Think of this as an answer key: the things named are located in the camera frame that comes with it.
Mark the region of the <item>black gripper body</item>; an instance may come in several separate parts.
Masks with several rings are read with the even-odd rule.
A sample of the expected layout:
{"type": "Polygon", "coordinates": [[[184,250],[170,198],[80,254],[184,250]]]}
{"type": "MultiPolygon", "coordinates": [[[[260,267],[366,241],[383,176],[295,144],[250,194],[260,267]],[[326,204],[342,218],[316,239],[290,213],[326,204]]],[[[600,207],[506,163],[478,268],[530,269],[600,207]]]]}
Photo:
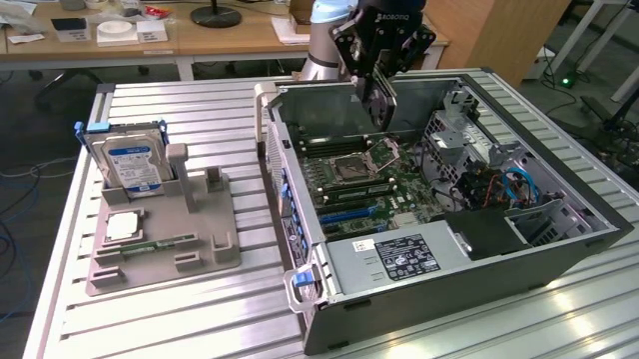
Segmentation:
{"type": "Polygon", "coordinates": [[[356,23],[372,26],[374,23],[394,23],[407,30],[416,30],[423,24],[424,0],[359,1],[356,23]]]}

